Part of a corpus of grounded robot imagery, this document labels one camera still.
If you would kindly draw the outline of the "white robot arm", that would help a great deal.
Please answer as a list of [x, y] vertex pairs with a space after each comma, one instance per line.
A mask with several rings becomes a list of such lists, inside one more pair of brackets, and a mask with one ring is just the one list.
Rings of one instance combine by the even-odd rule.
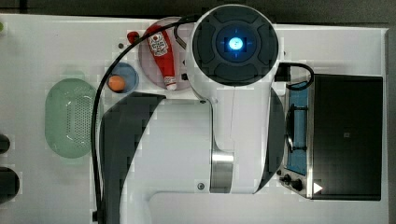
[[157, 193], [253, 194], [269, 179], [283, 119], [273, 89], [280, 65], [273, 24], [241, 5], [195, 23], [186, 49], [193, 100], [134, 92], [103, 116], [101, 224], [151, 224]]

